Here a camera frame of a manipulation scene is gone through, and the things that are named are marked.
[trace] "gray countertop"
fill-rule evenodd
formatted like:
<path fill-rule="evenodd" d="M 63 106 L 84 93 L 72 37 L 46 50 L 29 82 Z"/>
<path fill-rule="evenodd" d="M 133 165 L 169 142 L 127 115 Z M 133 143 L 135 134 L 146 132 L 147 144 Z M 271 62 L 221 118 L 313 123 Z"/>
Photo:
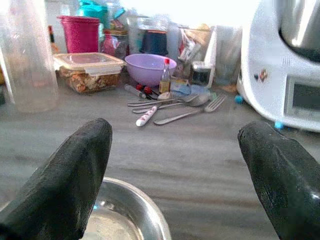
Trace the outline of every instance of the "gray countertop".
<path fill-rule="evenodd" d="M 0 107 L 0 203 L 18 189 L 85 122 L 104 118 L 113 128 L 106 176 L 124 180 L 148 194 L 162 210 L 174 240 L 277 240 L 255 193 L 238 146 L 238 130 L 263 119 L 229 96 L 214 113 L 203 113 L 164 126 L 139 117 L 128 102 L 138 98 L 122 88 L 79 95 L 60 84 L 60 102 L 49 112 L 23 114 L 11 104 Z M 182 112 L 176 106 L 153 119 Z M 298 140 L 316 159 L 320 138 L 296 129 Z"/>

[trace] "lavender plastic bowl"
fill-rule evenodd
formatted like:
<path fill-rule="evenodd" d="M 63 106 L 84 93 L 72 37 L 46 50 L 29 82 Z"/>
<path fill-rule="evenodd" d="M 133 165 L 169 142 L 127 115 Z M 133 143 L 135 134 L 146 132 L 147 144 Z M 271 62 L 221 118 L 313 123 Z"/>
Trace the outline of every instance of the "lavender plastic bowl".
<path fill-rule="evenodd" d="M 127 56 L 127 69 L 130 76 L 139 84 L 155 87 L 164 71 L 165 59 L 167 57 L 154 54 L 132 54 Z M 170 59 L 169 71 L 174 73 L 177 63 Z"/>

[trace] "food processor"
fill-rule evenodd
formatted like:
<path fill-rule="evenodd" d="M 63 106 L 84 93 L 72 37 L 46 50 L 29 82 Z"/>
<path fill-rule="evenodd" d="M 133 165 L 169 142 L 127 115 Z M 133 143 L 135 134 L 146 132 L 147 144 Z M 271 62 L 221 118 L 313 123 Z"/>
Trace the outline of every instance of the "food processor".
<path fill-rule="evenodd" d="M 242 33 L 237 89 L 265 118 L 320 132 L 320 0 L 261 0 Z"/>

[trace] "teal container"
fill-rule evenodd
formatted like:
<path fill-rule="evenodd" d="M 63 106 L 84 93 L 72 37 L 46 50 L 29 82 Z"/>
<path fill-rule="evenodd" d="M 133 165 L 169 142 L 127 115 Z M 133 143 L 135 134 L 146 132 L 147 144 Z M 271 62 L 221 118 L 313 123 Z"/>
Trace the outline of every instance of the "teal container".
<path fill-rule="evenodd" d="M 104 29 L 110 29 L 107 6 L 101 6 L 91 0 L 79 0 L 79 4 L 80 8 L 76 12 L 78 16 L 98 18 Z"/>

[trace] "dark blue container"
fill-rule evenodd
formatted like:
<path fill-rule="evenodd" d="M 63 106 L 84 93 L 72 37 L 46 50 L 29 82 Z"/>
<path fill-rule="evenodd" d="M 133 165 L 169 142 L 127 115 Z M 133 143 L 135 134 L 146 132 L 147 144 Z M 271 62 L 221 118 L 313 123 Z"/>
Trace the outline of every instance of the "dark blue container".
<path fill-rule="evenodd" d="M 167 55 L 167 34 L 163 31 L 147 30 L 143 36 L 140 53 L 162 56 Z"/>

